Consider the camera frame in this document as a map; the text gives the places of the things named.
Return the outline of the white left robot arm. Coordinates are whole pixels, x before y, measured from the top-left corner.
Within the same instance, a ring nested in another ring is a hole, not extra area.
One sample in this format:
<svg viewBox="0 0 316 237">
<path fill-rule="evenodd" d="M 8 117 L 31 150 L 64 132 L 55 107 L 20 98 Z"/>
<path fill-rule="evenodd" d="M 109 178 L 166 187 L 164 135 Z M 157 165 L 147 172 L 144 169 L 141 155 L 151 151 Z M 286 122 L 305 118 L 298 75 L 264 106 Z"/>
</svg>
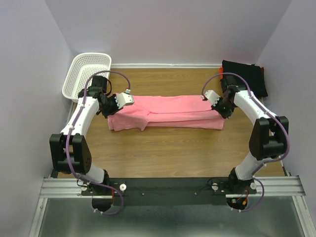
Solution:
<svg viewBox="0 0 316 237">
<path fill-rule="evenodd" d="M 122 109 L 117 94 L 111 94 L 111 82 L 104 76 L 94 75 L 79 92 L 77 107 L 69 122 L 58 134 L 49 138 L 53 169 L 91 183 L 93 190 L 104 195 L 109 191 L 110 178 L 106 170 L 92 162 L 86 134 L 95 115 L 105 118 Z"/>
</svg>

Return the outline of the pink t shirt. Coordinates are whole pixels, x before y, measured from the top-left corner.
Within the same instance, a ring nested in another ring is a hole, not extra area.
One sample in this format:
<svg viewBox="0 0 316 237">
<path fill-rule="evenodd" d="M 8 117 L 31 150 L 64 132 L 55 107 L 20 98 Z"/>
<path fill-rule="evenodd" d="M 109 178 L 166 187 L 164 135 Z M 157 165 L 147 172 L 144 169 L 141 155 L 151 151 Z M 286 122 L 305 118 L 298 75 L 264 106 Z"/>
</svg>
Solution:
<svg viewBox="0 0 316 237">
<path fill-rule="evenodd" d="M 134 104 L 108 117 L 113 131 L 146 127 L 187 127 L 221 130 L 224 119 L 200 95 L 133 96 Z"/>
</svg>

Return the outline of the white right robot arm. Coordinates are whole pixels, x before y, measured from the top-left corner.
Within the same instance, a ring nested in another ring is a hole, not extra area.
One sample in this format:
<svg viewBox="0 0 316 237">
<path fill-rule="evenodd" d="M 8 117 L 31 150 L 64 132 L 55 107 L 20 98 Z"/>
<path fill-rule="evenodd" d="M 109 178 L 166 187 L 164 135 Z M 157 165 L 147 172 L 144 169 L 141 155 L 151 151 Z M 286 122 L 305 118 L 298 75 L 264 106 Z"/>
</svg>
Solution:
<svg viewBox="0 0 316 237">
<path fill-rule="evenodd" d="M 253 124 L 248 143 L 249 153 L 242 163 L 233 168 L 226 182 L 230 192 L 237 194 L 250 187 L 254 175 L 266 164 L 284 159 L 290 148 L 289 120 L 268 110 L 256 98 L 248 84 L 229 85 L 218 95 L 213 90 L 202 90 L 203 100 L 211 103 L 222 118 L 229 118 L 235 108 L 240 108 Z"/>
</svg>

